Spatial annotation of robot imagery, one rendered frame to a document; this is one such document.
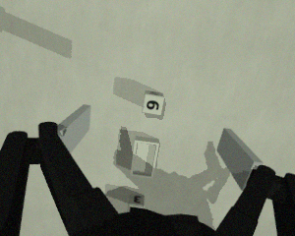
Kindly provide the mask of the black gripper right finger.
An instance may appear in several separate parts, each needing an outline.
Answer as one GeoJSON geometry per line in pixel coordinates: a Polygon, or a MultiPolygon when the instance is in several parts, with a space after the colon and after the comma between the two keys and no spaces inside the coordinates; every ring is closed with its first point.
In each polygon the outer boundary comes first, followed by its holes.
{"type": "Polygon", "coordinates": [[[295,236],[295,174],[275,175],[231,129],[223,128],[217,152],[244,191],[211,236],[253,236],[266,199],[277,236],[295,236]]]}

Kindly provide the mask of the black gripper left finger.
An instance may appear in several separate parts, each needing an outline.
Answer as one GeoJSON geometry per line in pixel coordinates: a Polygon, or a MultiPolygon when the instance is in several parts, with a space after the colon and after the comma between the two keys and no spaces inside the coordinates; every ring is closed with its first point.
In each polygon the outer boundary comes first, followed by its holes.
{"type": "Polygon", "coordinates": [[[20,236],[30,164],[40,164],[69,236],[140,236],[70,154],[89,121],[90,105],[84,104],[58,125],[38,124],[38,138],[23,131],[7,135],[0,149],[0,236],[20,236]]]}

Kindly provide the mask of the grey cube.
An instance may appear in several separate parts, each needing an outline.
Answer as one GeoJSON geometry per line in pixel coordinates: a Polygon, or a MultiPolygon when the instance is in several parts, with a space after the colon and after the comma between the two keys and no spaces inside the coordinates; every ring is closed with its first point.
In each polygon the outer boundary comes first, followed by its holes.
{"type": "Polygon", "coordinates": [[[145,196],[131,194],[130,199],[129,199],[128,212],[130,210],[130,207],[144,208],[145,207],[145,196]]]}
{"type": "Polygon", "coordinates": [[[146,90],[142,112],[160,116],[162,111],[163,101],[164,101],[163,93],[146,90]]]}

